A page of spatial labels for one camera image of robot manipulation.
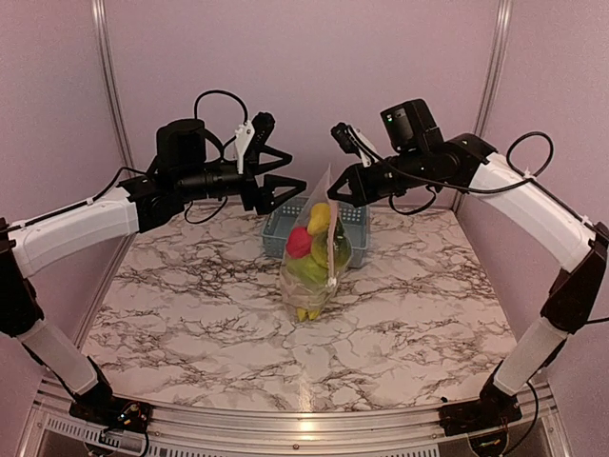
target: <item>clear plastic bag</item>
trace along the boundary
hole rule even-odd
[[[319,317],[351,259],[338,203],[327,198],[330,185],[328,168],[294,223],[279,270],[285,307],[300,322]]]

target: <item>blue basket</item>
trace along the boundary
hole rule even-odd
[[[278,259],[284,258],[285,243],[294,227],[296,218],[306,205],[306,197],[294,197],[275,209],[266,219],[263,227],[263,245],[265,254]],[[344,231],[351,242],[352,256],[350,268],[363,265],[363,257],[368,249],[370,215],[368,207],[353,208],[347,203],[339,202],[339,211]]]

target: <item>ventilation grille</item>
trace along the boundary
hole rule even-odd
[[[90,443],[99,447],[108,449],[119,449],[121,442],[109,437],[100,439],[101,428],[90,424],[80,424],[72,422],[68,417],[56,417],[50,415],[47,420],[46,429],[59,433],[60,435],[68,436],[80,442]],[[120,449],[121,452],[139,455],[129,452],[126,449]],[[147,457],[247,457],[251,454],[247,452],[222,452],[210,451],[206,449],[195,449],[193,447],[182,447],[167,445],[165,443],[154,443],[153,437],[150,437],[150,448]],[[265,457],[262,454],[256,454],[257,457]],[[411,447],[408,449],[398,449],[389,452],[367,452],[354,454],[341,454],[342,457],[440,457],[438,446],[431,445],[426,447]]]

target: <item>table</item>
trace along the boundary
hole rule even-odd
[[[264,411],[429,405],[476,396],[514,347],[451,211],[372,208],[365,265],[301,324],[262,252],[264,220],[228,206],[136,237],[83,349],[117,394]]]

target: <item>marble table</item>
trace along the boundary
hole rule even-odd
[[[264,221],[229,206],[135,239],[84,345],[117,393],[266,411],[437,404],[476,396],[515,345],[450,211],[373,208],[365,265],[301,324],[262,252]]]

